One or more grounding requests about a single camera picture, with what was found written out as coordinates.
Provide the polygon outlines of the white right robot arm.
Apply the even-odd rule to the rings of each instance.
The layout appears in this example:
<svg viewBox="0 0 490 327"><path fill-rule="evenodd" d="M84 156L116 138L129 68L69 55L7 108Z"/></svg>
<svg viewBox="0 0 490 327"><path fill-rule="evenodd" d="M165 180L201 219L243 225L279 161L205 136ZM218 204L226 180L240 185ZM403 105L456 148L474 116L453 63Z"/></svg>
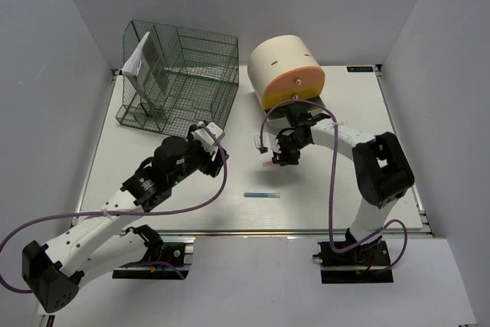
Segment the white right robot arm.
<svg viewBox="0 0 490 327"><path fill-rule="evenodd" d="M337 156L343 155L354 165L361 203L351 226L346 230L342 248L354 264L372 258L381 239L387 216L415 178L400 142L392 132L374 135L339 124L332 113L311 114L299 104L286 108L289 127L272 139L270 150L275 165L298 165L301 150L316 145L333 151L329 184L328 219L333 219L333 199Z"/></svg>

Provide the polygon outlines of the Canon manual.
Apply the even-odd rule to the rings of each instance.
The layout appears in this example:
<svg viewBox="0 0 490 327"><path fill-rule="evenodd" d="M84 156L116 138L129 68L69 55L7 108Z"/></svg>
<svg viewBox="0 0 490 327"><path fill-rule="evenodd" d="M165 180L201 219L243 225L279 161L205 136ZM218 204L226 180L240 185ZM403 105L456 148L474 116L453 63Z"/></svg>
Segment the Canon manual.
<svg viewBox="0 0 490 327"><path fill-rule="evenodd" d="M166 119L164 101L168 89L166 62L155 44L154 32L147 31L122 68L140 97L146 113L156 119Z"/></svg>

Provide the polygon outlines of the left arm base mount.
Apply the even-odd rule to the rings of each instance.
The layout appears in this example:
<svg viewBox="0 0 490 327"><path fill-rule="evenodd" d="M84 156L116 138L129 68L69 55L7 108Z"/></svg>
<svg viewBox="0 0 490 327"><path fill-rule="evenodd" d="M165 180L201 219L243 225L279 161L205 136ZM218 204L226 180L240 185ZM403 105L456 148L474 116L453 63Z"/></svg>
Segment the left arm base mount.
<svg viewBox="0 0 490 327"><path fill-rule="evenodd" d="M148 225L128 227L124 235L138 235L148 248L141 260L115 269L115 280L185 280L189 274L194 244L164 240Z"/></svg>

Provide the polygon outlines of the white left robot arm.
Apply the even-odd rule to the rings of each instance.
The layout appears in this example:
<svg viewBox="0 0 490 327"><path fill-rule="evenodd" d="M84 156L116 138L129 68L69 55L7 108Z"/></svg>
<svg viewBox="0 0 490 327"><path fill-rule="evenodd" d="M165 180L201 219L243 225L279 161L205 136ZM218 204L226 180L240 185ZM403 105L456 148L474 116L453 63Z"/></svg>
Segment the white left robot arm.
<svg viewBox="0 0 490 327"><path fill-rule="evenodd" d="M82 287L126 265L163 264L163 241L148 225L132 222L170 198L172 189L199 171L212 178L226 171L224 133L192 126L187 138L169 136L126 179L98 212L45 244L22 251L22 278L47 313L68 305Z"/></svg>

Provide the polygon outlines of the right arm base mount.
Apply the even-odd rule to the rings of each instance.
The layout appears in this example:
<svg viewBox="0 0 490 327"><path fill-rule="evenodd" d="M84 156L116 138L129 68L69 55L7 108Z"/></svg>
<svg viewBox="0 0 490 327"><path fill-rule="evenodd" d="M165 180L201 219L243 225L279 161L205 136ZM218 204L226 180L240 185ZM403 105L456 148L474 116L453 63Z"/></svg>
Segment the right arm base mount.
<svg viewBox="0 0 490 327"><path fill-rule="evenodd" d="M329 242L319 242L312 259L320 266L322 284L393 283L387 243L378 237L345 253L336 253Z"/></svg>

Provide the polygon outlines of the round drawer organizer box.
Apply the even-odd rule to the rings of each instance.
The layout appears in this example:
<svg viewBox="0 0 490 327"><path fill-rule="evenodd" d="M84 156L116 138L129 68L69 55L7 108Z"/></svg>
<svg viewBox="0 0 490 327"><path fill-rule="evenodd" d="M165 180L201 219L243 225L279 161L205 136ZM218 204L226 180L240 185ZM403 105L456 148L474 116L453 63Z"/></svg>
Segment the round drawer organizer box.
<svg viewBox="0 0 490 327"><path fill-rule="evenodd" d="M289 126L284 106L270 111L278 103L286 100L322 103L325 72L298 36L281 35L259 44L250 55L247 74L273 129Z"/></svg>

